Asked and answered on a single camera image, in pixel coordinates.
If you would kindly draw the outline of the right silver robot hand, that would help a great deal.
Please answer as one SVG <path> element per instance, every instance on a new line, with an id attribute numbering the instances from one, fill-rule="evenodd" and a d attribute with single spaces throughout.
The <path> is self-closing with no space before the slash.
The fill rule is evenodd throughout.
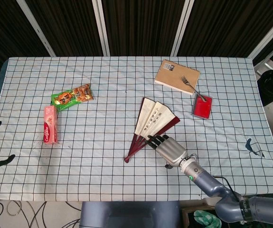
<path id="1" fill-rule="evenodd" d="M 179 167 L 180 163 L 187 159 L 187 150 L 172 137 L 157 134 L 155 136 L 149 135 L 148 138 L 146 143 L 166 161 L 166 169 Z"/>

